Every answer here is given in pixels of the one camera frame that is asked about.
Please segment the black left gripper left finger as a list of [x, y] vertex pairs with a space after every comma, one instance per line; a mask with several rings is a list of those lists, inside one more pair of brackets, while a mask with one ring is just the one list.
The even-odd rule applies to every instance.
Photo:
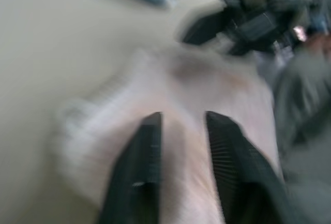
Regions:
[[162, 114], [140, 122], [113, 168], [98, 224], [159, 224]]

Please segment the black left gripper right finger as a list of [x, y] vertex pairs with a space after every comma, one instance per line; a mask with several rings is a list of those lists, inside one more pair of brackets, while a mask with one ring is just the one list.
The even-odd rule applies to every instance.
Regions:
[[267, 159], [229, 117], [206, 112], [213, 172], [226, 224], [304, 224]]

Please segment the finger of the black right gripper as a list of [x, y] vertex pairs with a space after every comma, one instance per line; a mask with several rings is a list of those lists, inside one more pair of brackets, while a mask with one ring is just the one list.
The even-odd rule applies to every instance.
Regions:
[[222, 11], [198, 17], [184, 30], [179, 40], [185, 44], [205, 44], [223, 31], [224, 20]]

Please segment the pink ribbed plush towel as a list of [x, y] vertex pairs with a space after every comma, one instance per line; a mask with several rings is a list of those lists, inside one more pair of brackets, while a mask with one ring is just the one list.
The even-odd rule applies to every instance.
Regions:
[[161, 112], [161, 224], [225, 224], [206, 111], [237, 122], [278, 169], [273, 97], [256, 70], [183, 48], [141, 50], [102, 88], [62, 107], [57, 168], [76, 193], [101, 206], [115, 161], [141, 119]]

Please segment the person in grey jacket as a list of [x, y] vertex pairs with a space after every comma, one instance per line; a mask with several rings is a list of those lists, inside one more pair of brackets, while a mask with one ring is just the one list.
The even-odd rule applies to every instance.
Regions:
[[274, 91], [280, 164], [309, 224], [331, 224], [331, 31], [311, 35]]

